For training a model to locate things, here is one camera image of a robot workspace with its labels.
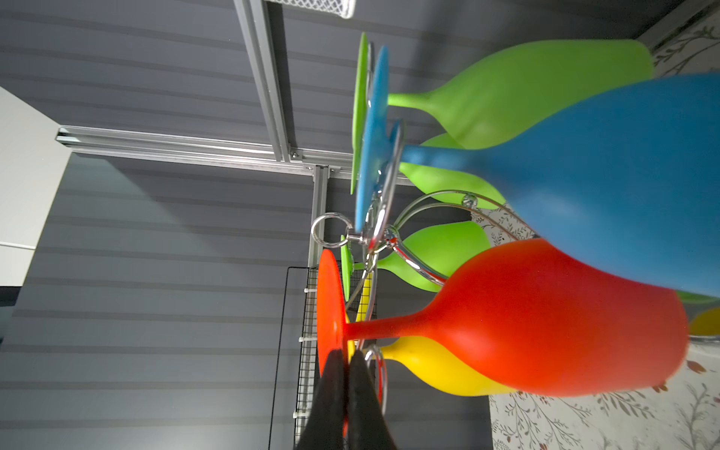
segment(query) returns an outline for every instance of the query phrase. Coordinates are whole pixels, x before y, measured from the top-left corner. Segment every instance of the aluminum frame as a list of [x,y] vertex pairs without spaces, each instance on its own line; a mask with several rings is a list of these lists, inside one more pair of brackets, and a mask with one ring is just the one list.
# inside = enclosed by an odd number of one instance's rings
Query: aluminum frame
[[275,161],[290,161],[272,36],[263,0],[234,0]]
[[[313,223],[319,216],[325,214],[328,203],[328,179],[330,169],[327,166],[315,166],[312,170],[312,217]],[[325,221],[318,225],[318,235],[325,235]],[[310,235],[310,250],[307,253],[307,266],[315,267],[320,263],[320,254],[323,246]]]
[[[298,159],[281,162],[268,144],[71,125],[61,125],[55,140],[76,153],[279,174],[312,176],[315,166],[327,166],[330,177],[339,179],[350,179],[353,158],[350,153],[293,148]],[[402,174],[398,184],[411,185]]]

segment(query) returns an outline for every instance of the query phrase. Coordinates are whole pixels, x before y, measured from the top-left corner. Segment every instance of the gray wall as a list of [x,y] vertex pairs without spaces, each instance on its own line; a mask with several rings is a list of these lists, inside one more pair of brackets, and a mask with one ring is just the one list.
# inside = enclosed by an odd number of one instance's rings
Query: gray wall
[[[408,203],[423,193],[414,186],[397,186],[390,214],[394,220]],[[331,179],[328,186],[328,211],[348,214],[353,210],[347,180]],[[402,228],[403,237],[439,223],[469,220],[469,213],[442,208],[422,212]],[[336,240],[343,232],[340,221],[331,221],[325,237]],[[388,271],[377,277],[377,317],[409,314],[425,307],[434,297],[417,289]],[[402,450],[492,449],[490,406],[487,397],[456,397],[420,381],[402,364],[388,361],[389,390],[386,420],[396,444]]]
[[[267,448],[309,176],[73,156],[6,340],[0,447]],[[273,449],[292,447],[291,271]]]
[[[434,89],[503,48],[633,38],[680,0],[358,0],[340,19],[269,5],[291,144],[349,151],[361,31],[393,91]],[[64,125],[267,142],[233,0],[5,0],[0,85]],[[410,142],[432,117],[392,110]]]

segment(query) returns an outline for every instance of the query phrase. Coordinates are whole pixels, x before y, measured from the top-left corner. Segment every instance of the wine glass stem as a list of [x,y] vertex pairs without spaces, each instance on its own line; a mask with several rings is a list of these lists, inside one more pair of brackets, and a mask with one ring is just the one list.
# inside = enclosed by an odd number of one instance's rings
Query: wine glass stem
[[400,338],[403,336],[424,336],[415,315],[404,315],[397,318],[366,320],[347,323],[345,337],[349,341],[358,339]]

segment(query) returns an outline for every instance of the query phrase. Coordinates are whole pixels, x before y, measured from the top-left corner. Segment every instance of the black object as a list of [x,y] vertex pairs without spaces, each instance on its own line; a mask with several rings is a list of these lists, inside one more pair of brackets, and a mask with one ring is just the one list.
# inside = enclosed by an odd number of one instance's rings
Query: black object
[[20,286],[0,286],[0,307],[15,306],[18,295],[20,295]]
[[295,450],[341,450],[346,410],[350,450],[397,450],[382,418],[362,352],[353,355],[346,374],[342,351],[332,351],[316,392]]

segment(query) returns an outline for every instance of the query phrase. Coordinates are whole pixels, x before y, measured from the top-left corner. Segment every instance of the mesh basket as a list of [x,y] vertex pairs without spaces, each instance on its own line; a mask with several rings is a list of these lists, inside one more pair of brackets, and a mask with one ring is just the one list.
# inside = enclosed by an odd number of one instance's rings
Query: mesh basket
[[273,3],[297,6],[298,8],[313,9],[320,12],[329,12],[343,19],[350,19],[355,12],[356,0],[268,0]]

